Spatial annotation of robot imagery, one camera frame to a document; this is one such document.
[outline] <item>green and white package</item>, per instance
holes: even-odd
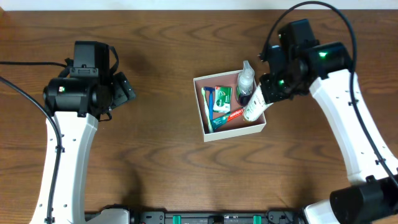
[[[215,87],[215,101],[213,111],[217,113],[228,113],[231,111],[232,88],[225,86]]]

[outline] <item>white box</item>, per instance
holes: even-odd
[[[241,136],[244,134],[252,134],[258,133],[262,131],[264,126],[266,125],[266,117],[262,114],[257,121],[247,123],[243,121],[243,117],[239,116],[232,121],[222,125],[220,128],[214,131],[214,133],[210,133],[207,125],[207,118],[205,113],[205,104],[203,101],[203,96],[201,94],[201,88],[204,86],[215,87],[215,86],[229,86],[232,87],[232,96],[231,96],[231,111],[234,111],[241,106],[235,99],[235,89],[236,89],[236,80],[238,79],[238,74],[241,70],[233,71],[233,72],[224,72],[215,75],[207,75],[205,77],[199,77],[193,79],[193,88],[195,90],[195,97],[197,99],[198,112],[201,124],[201,130],[203,133],[203,140],[205,142],[214,141],[219,139],[231,138],[236,136]],[[206,101],[209,104],[209,92],[206,91]],[[223,113],[213,113],[213,119],[223,116]]]

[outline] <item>brown tabletop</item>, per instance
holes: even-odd
[[[73,57],[76,40],[115,46],[137,98],[100,123],[86,183],[85,210],[123,203],[138,210],[267,210],[302,207],[349,186],[340,149],[311,96],[272,105],[261,133],[203,143],[192,79],[239,70],[257,58],[282,11],[5,12],[0,60]],[[359,82],[391,151],[398,155],[398,13],[345,11],[358,39]],[[342,41],[331,11],[309,18],[322,43]],[[41,103],[60,67],[0,66],[0,74]],[[0,85],[0,223],[28,223],[39,196],[46,150],[45,118]],[[397,222],[390,218],[383,222]]]

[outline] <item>toothbrush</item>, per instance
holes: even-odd
[[[213,127],[211,126],[211,121],[209,117],[209,107],[207,106],[206,102],[206,91],[204,88],[201,89],[201,94],[203,95],[203,101],[205,102],[205,111],[206,111],[206,117],[207,117],[207,125],[209,126],[209,132],[213,133]]]

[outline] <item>white wall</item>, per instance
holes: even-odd
[[[12,10],[236,10],[287,9],[305,0],[0,0]],[[398,9],[398,0],[324,0],[338,9]],[[304,6],[302,9],[323,9]]]

